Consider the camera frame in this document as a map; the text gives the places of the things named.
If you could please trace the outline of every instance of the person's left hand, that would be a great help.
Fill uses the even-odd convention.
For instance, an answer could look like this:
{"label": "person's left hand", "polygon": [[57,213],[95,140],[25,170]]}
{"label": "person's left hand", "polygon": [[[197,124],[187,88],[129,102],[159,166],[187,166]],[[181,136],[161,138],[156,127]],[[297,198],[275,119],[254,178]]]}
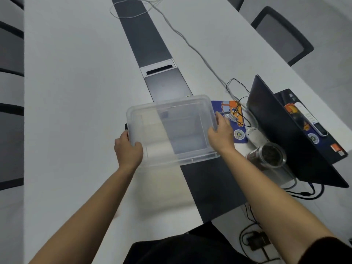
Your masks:
{"label": "person's left hand", "polygon": [[143,159],[143,147],[140,142],[136,142],[134,146],[130,144],[128,131],[124,131],[121,137],[115,140],[115,153],[119,168],[126,168],[135,171]]}

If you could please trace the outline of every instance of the plastic storage box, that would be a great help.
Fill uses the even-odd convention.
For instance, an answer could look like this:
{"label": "plastic storage box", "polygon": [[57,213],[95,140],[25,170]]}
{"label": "plastic storage box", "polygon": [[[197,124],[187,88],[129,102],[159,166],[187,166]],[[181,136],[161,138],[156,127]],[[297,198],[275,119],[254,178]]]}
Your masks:
{"label": "plastic storage box", "polygon": [[127,110],[132,145],[141,142],[142,166],[186,165],[220,155],[208,141],[208,128],[217,129],[206,95],[133,106]]}

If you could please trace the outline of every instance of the forearm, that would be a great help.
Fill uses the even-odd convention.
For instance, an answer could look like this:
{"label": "forearm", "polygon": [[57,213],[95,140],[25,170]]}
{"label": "forearm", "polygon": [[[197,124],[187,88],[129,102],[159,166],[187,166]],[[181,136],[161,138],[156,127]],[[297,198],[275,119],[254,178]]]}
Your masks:
{"label": "forearm", "polygon": [[118,169],[48,240],[30,264],[91,263],[133,177]]}
{"label": "forearm", "polygon": [[310,211],[236,150],[222,157],[286,263],[297,263],[315,240],[333,236]]}

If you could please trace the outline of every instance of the hand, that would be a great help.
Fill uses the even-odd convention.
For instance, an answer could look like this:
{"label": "hand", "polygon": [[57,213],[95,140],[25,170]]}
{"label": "hand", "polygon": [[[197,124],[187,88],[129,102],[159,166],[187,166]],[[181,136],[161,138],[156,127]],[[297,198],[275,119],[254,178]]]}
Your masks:
{"label": "hand", "polygon": [[143,159],[143,147],[140,142],[136,142],[134,146],[130,144],[128,131],[124,131],[121,137],[115,140],[115,153],[119,168],[126,168],[135,171]]}
{"label": "hand", "polygon": [[216,112],[218,130],[214,131],[213,127],[208,130],[208,139],[210,145],[220,155],[228,151],[235,150],[233,143],[233,129],[228,118],[224,118],[219,112]]}

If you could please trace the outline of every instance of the round white sticker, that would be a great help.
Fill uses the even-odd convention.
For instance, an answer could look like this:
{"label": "round white sticker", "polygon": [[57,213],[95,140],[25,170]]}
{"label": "round white sticker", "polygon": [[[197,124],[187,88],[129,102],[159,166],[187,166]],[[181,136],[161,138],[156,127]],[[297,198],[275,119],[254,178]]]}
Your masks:
{"label": "round white sticker", "polygon": [[237,140],[243,140],[245,138],[245,134],[244,131],[241,129],[237,129],[233,132],[233,136],[235,136],[235,138]]}
{"label": "round white sticker", "polygon": [[314,134],[314,133],[308,133],[308,137],[311,139],[311,141],[314,144],[318,144],[319,143],[319,137],[318,135]]}

